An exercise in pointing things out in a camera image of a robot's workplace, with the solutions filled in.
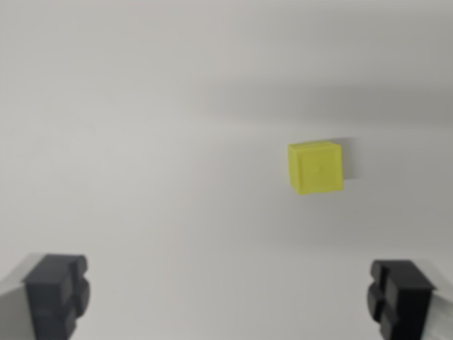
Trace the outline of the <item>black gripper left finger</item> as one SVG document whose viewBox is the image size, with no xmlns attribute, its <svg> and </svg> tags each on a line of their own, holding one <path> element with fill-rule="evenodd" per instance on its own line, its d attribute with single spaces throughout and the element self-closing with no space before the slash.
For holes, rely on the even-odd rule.
<svg viewBox="0 0 453 340">
<path fill-rule="evenodd" d="M 89 304 L 81 254 L 27 255 L 1 278 L 2 339 L 70 339 Z"/>
</svg>

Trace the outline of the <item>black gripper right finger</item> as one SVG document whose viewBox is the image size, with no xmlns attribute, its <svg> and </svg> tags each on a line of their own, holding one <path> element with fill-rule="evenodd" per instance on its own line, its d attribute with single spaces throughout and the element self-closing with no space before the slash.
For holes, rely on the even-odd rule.
<svg viewBox="0 0 453 340">
<path fill-rule="evenodd" d="M 370 317 L 386 340 L 452 338 L 452 278 L 426 260 L 377 259 L 367 290 Z"/>
</svg>

